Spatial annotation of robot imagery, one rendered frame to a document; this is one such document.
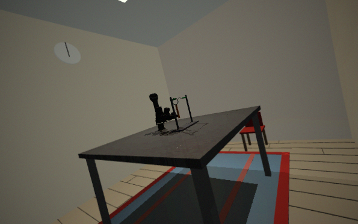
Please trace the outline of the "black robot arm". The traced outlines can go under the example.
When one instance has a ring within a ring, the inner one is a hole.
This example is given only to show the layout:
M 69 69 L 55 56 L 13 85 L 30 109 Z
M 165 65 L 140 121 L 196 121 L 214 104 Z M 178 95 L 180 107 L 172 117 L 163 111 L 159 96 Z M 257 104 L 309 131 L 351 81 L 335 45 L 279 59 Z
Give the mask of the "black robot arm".
M 158 129 L 159 129 L 158 131 L 163 130 L 163 129 L 165 129 L 164 128 L 165 122 L 163 122 L 161 116 L 165 115 L 165 114 L 167 115 L 169 113 L 170 109 L 166 107 L 166 108 L 164 108 L 164 112 L 162 111 L 162 107 L 159 107 L 158 95 L 156 93 L 150 94 L 149 98 L 153 102 L 153 106 L 155 108 L 155 115 L 156 115 L 155 121 L 156 121 L 156 125 L 158 126 Z

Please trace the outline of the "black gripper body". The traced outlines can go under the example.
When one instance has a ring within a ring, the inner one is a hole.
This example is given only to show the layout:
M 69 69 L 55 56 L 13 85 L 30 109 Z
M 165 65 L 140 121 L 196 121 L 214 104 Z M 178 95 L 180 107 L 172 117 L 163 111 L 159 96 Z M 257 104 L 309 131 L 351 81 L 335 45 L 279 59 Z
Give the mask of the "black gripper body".
M 163 122 L 167 122 L 168 121 L 168 114 L 166 115 L 162 115 L 161 116 L 162 117 L 162 120 L 163 120 Z

